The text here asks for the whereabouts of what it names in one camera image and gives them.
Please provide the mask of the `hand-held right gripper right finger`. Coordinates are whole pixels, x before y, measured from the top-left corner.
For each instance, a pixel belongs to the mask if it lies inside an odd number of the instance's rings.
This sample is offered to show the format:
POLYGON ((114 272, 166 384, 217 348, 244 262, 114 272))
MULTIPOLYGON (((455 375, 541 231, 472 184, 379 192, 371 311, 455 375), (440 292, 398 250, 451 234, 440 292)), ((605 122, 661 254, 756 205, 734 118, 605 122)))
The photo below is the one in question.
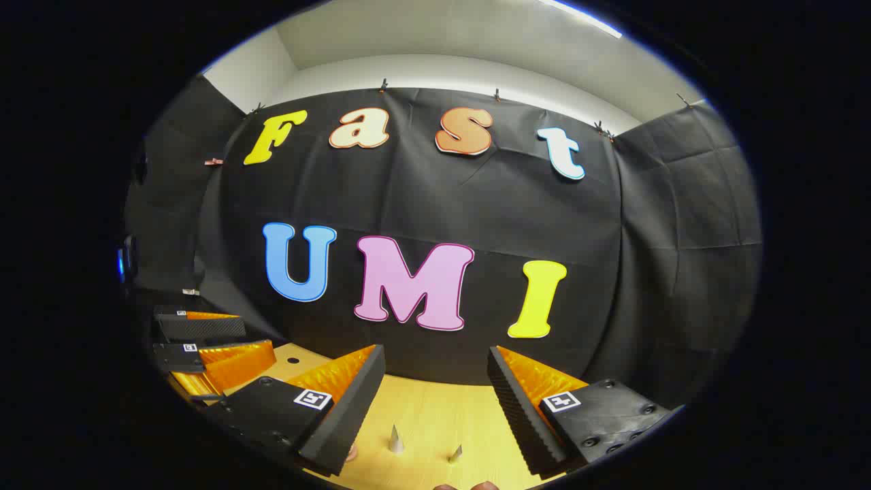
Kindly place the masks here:
POLYGON ((613 378, 585 382, 492 346, 489 381, 531 474, 575 472, 641 441, 673 410, 613 378))

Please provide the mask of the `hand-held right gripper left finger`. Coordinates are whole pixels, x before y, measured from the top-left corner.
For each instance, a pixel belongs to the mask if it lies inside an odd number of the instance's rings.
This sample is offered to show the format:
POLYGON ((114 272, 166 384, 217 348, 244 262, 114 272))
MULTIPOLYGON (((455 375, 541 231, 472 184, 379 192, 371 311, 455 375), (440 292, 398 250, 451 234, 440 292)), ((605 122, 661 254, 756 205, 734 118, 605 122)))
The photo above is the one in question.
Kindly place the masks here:
POLYGON ((384 373, 384 347, 374 344, 289 380, 259 376, 203 415, 278 465, 338 476, 384 373))

